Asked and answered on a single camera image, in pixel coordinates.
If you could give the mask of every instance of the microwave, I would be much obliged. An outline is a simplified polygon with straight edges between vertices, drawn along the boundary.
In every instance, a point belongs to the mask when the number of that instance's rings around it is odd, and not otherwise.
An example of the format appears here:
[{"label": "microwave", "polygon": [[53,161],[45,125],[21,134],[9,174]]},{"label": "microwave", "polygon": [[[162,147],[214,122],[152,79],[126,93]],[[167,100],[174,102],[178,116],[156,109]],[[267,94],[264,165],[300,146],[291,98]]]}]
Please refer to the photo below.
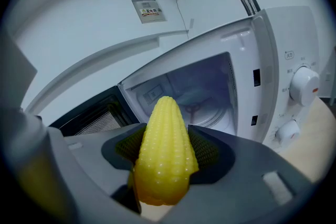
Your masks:
[{"label": "microwave", "polygon": [[318,49],[309,7],[263,9],[169,50],[50,126],[73,136],[147,123],[168,95],[186,126],[280,151],[299,137],[318,92]]}]

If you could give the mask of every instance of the yellow corn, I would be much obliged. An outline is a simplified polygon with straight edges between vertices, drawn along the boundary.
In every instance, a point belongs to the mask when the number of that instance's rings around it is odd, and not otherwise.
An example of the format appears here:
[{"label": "yellow corn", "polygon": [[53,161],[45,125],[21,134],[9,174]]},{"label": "yellow corn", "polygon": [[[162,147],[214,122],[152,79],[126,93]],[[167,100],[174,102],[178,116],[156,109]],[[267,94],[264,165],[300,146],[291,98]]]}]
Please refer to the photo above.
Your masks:
[{"label": "yellow corn", "polygon": [[179,106],[161,97],[144,132],[134,167],[138,198],[149,205],[174,205],[186,194],[190,174],[198,171]]}]

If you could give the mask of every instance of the white microwave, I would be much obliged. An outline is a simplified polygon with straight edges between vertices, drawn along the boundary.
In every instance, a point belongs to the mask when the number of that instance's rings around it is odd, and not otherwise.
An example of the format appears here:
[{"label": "white microwave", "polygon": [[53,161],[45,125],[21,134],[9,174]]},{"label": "white microwave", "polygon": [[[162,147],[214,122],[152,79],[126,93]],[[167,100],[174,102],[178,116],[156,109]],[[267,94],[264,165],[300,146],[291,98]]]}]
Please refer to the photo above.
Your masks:
[{"label": "white microwave", "polygon": [[[111,112],[116,119],[112,128],[147,123],[157,100],[169,95],[186,125],[212,128],[280,151],[300,134],[319,87],[318,61],[310,8],[268,8],[175,47],[51,126],[63,131],[80,123],[77,134],[93,125],[103,128],[94,132],[108,130],[99,120],[110,114],[104,106],[109,103],[111,108],[111,102],[120,108]],[[92,117],[95,110],[83,113],[96,102],[103,107],[99,117]],[[81,120],[82,114],[91,122]]]}]

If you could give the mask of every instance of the metal mesh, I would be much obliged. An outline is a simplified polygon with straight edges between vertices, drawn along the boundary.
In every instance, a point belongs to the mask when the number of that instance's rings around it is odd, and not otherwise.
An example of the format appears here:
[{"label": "metal mesh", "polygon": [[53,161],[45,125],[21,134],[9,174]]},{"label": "metal mesh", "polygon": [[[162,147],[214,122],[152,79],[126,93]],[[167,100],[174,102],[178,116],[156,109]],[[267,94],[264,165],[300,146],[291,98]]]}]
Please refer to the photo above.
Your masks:
[{"label": "metal mesh", "polygon": [[109,131],[117,128],[120,128],[120,125],[116,122],[116,120],[114,119],[114,117],[111,115],[110,112],[106,112],[105,114],[103,114],[102,116],[91,122],[89,125],[84,127],[75,135],[92,134],[102,131]]}]

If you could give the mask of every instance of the microwave control knob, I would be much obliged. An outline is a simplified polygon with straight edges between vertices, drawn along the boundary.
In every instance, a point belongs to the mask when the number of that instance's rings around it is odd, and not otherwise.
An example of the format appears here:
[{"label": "microwave control knob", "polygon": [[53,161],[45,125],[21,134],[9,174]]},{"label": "microwave control knob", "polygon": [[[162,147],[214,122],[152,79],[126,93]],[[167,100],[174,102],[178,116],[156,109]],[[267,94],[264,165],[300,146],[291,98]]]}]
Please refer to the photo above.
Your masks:
[{"label": "microwave control knob", "polygon": [[283,147],[288,146],[291,142],[297,139],[300,135],[300,127],[295,120],[285,123],[276,132],[275,137]]},{"label": "microwave control knob", "polygon": [[312,103],[319,90],[319,75],[307,67],[299,68],[292,79],[289,94],[301,106]]}]

